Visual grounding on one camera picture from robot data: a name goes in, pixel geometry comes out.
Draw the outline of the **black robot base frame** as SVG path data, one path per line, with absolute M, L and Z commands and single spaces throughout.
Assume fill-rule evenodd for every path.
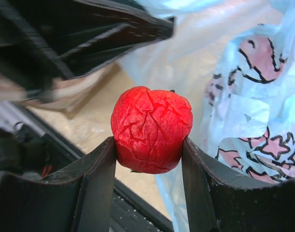
M 88 154 L 23 106 L 0 101 L 0 232 L 170 232 L 115 179 L 115 144 Z

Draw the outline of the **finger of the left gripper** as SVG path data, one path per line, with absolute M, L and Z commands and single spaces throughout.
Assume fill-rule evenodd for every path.
M 51 97 L 54 78 L 87 76 L 173 28 L 133 0 L 0 0 L 0 74 Z

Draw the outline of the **blue plastic bag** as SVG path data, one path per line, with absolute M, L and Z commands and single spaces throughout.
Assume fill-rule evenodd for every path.
M 194 115 L 189 139 L 270 184 L 295 178 L 295 0 L 142 0 L 175 18 L 171 39 L 120 60 L 137 85 L 173 89 Z M 182 162 L 156 176 L 177 232 L 191 232 Z

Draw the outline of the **red tomato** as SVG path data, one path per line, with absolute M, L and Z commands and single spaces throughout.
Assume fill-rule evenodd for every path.
M 133 87 L 121 94 L 111 116 L 117 160 L 133 172 L 167 173 L 178 165 L 192 125 L 192 107 L 185 97 Z

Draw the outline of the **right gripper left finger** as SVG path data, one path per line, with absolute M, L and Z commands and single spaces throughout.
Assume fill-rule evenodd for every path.
M 108 137 L 39 181 L 0 171 L 0 232 L 107 232 L 115 167 Z

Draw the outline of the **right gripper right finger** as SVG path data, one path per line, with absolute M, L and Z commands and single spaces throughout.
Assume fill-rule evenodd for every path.
M 240 174 L 186 138 L 183 184 L 192 232 L 295 232 L 295 178 L 270 184 Z

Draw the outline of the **brown paper grocery bag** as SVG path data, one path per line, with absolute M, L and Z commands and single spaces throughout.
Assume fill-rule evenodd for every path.
M 51 111 L 66 110 L 70 112 L 99 84 L 112 67 L 113 65 L 109 64 L 86 77 L 74 80 L 62 81 L 60 78 L 55 78 L 53 81 L 53 101 L 50 103 L 27 100 L 27 92 L 22 87 L 0 74 L 0 101 L 19 102 Z

